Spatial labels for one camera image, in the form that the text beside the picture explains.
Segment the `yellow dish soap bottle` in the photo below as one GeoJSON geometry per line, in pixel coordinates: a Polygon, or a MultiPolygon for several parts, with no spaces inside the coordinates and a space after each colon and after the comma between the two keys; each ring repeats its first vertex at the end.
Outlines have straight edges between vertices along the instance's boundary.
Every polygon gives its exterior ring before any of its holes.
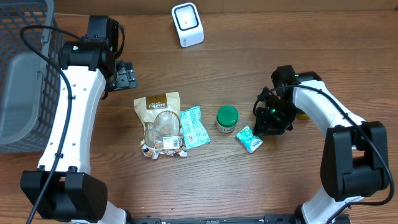
{"type": "Polygon", "coordinates": [[[309,116],[305,113],[298,113],[297,118],[300,120],[309,120],[310,119],[309,116]]]}

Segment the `teal tissue pack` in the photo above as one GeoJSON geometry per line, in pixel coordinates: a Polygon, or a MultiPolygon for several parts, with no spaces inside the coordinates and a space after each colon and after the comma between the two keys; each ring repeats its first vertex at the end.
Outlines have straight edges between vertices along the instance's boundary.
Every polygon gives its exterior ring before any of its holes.
{"type": "Polygon", "coordinates": [[[263,144],[263,140],[253,135],[253,130],[249,126],[243,127],[243,129],[236,134],[236,139],[250,154],[254,153],[263,144]]]}

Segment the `green tissue canister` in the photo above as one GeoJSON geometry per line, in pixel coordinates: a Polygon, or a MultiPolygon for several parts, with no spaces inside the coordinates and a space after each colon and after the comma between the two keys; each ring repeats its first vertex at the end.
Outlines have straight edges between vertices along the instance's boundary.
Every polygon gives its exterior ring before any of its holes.
{"type": "Polygon", "coordinates": [[[232,132],[239,119],[237,109],[230,105],[222,106],[216,115],[216,127],[222,133],[232,132]]]}

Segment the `brown snack pouch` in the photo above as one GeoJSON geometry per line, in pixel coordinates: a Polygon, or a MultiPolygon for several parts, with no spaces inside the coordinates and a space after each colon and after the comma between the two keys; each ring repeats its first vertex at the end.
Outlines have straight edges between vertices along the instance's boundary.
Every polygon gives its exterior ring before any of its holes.
{"type": "Polygon", "coordinates": [[[178,92],[135,99],[134,110],[144,128],[141,151],[146,157],[187,157],[178,92]]]}

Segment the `teal snack packet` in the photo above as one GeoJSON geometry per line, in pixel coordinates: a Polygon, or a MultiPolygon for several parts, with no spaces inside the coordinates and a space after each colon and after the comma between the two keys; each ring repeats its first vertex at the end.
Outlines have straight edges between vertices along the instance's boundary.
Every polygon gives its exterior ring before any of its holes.
{"type": "Polygon", "coordinates": [[[210,143],[211,139],[202,124],[200,106],[180,112],[182,134],[187,150],[210,143]]]}

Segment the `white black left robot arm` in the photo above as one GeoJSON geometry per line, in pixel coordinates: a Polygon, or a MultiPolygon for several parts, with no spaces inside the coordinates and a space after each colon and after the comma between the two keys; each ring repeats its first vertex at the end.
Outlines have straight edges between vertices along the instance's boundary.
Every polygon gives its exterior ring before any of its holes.
{"type": "Polygon", "coordinates": [[[55,119],[36,171],[24,171],[21,189],[33,205],[27,219],[72,223],[132,223],[108,200],[104,182],[91,176],[90,144],[98,103],[114,91],[124,45],[98,37],[68,41],[58,63],[39,57],[61,77],[55,119]]]}

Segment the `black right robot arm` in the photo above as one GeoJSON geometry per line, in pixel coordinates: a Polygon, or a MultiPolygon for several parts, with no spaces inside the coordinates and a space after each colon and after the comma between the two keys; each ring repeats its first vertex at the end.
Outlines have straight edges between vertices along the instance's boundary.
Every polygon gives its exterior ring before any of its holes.
{"type": "Polygon", "coordinates": [[[322,186],[293,215],[266,215],[266,223],[349,223],[344,214],[353,205],[381,206],[390,202],[395,186],[388,166],[387,131],[340,103],[315,72],[297,73],[291,65],[272,73],[272,89],[264,87],[254,105],[256,136],[276,136],[307,115],[323,133],[320,166],[322,186]]]}

